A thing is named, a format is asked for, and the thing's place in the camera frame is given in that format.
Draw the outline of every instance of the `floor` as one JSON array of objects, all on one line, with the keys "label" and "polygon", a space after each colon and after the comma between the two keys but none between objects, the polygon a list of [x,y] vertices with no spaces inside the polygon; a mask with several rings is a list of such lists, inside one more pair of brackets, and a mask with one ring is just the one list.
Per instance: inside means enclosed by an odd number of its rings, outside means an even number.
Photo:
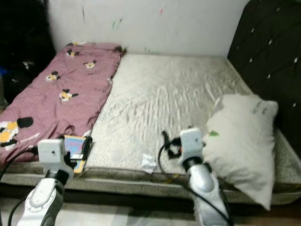
[{"label": "floor", "polygon": [[[3,226],[7,225],[10,210],[13,208],[18,199],[0,198],[1,216]],[[300,203],[292,205],[292,211],[296,214],[285,214],[290,212],[290,205],[283,206],[284,212],[278,216],[273,213],[258,216],[246,216],[247,212],[252,212],[254,207],[248,211],[242,211],[242,216],[234,216],[235,225],[237,226],[297,226],[301,225],[301,217],[297,214],[300,212]],[[13,217],[13,226],[15,226],[23,213],[21,205]],[[64,203],[62,210],[59,212],[55,225],[60,226],[195,226],[195,220],[192,213],[189,212],[171,212],[171,211],[154,211],[138,210],[125,206],[112,205],[92,205]]]}]

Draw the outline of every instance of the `black cable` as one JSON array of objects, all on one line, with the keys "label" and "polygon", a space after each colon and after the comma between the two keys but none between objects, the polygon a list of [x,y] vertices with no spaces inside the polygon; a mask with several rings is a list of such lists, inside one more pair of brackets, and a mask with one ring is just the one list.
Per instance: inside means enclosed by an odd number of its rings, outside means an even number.
[{"label": "black cable", "polygon": [[10,166],[10,164],[11,164],[17,157],[19,157],[20,155],[22,155],[22,154],[24,154],[24,153],[26,153],[26,152],[32,153],[32,150],[24,150],[24,151],[21,151],[21,152],[19,152],[18,154],[16,154],[14,157],[12,157],[12,158],[8,161],[8,163],[7,163],[6,166],[4,167],[3,171],[0,173],[0,182],[1,182],[1,179],[2,179],[2,177],[3,177],[3,175],[4,175],[4,173],[6,172],[6,170],[8,169],[8,167]]},{"label": "black cable", "polygon": [[215,207],[213,204],[211,204],[210,201],[208,201],[207,199],[205,199],[204,197],[200,196],[198,193],[196,193],[195,191],[193,191],[191,188],[189,188],[187,185],[183,184],[180,180],[177,180],[176,178],[173,177],[173,175],[171,173],[168,173],[167,171],[165,171],[163,168],[162,168],[162,165],[161,165],[161,154],[162,154],[162,151],[164,149],[165,145],[163,145],[160,150],[159,150],[159,153],[158,153],[158,165],[160,167],[160,170],[162,171],[162,173],[169,179],[175,181],[176,183],[180,184],[186,191],[192,193],[193,195],[197,196],[198,198],[200,198],[201,200],[203,200],[204,202],[206,202],[208,205],[210,205],[216,212],[218,212],[222,218],[224,218],[227,223],[230,225],[230,226],[233,226],[233,222],[231,220],[231,218],[228,218],[223,212],[221,212],[217,207]]},{"label": "black cable", "polygon": [[9,214],[9,218],[8,218],[8,226],[11,226],[11,221],[13,219],[13,215],[15,213],[15,210],[18,208],[18,206],[23,203],[26,200],[27,196],[24,197],[23,199],[21,199],[11,210],[10,214]]}]

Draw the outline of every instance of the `cartoon mouse print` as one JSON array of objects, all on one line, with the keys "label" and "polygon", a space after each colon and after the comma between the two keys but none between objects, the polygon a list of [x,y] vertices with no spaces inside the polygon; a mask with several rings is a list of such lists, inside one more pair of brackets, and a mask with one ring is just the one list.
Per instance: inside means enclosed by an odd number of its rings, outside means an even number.
[{"label": "cartoon mouse print", "polygon": [[65,101],[70,100],[71,97],[76,97],[76,96],[79,95],[78,93],[71,94],[69,92],[70,92],[69,89],[63,89],[63,91],[60,93],[60,99],[61,99],[61,101],[65,102]]},{"label": "cartoon mouse print", "polygon": [[5,147],[16,144],[17,141],[13,137],[18,134],[19,129],[30,127],[32,124],[32,117],[19,118],[16,121],[0,122],[0,146]]},{"label": "cartoon mouse print", "polygon": [[91,69],[95,66],[96,62],[97,62],[96,60],[92,61],[91,63],[85,62],[83,63],[83,65],[86,65],[87,69]]},{"label": "cartoon mouse print", "polygon": [[67,56],[75,57],[79,55],[79,52],[73,52],[72,49],[69,49],[66,53]]},{"label": "cartoon mouse print", "polygon": [[46,76],[46,81],[55,81],[60,79],[61,77],[58,75],[57,71],[52,72],[50,75]]}]

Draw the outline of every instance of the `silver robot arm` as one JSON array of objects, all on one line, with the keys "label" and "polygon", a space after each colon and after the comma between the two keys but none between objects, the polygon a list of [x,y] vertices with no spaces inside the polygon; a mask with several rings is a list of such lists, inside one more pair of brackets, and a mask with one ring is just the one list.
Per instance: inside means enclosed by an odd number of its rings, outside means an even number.
[{"label": "silver robot arm", "polygon": [[[198,128],[187,129],[180,133],[182,154],[180,165],[185,168],[190,188],[199,196],[208,200],[227,218],[229,213],[219,189],[219,182],[212,173],[210,165],[203,164],[201,131]],[[201,226],[228,226],[228,222],[213,207],[192,195],[195,217]]]},{"label": "silver robot arm", "polygon": [[41,140],[38,151],[47,174],[27,196],[18,226],[54,226],[63,205],[64,185],[73,177],[70,153],[66,154],[62,139]]}]

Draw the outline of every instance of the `dark fabric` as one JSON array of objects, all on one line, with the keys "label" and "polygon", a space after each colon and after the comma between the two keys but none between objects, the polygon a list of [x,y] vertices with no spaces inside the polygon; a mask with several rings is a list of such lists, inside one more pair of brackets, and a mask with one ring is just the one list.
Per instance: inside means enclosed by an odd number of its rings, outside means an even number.
[{"label": "dark fabric", "polygon": [[255,94],[278,102],[276,124],[301,158],[301,2],[251,0],[228,59]]}]

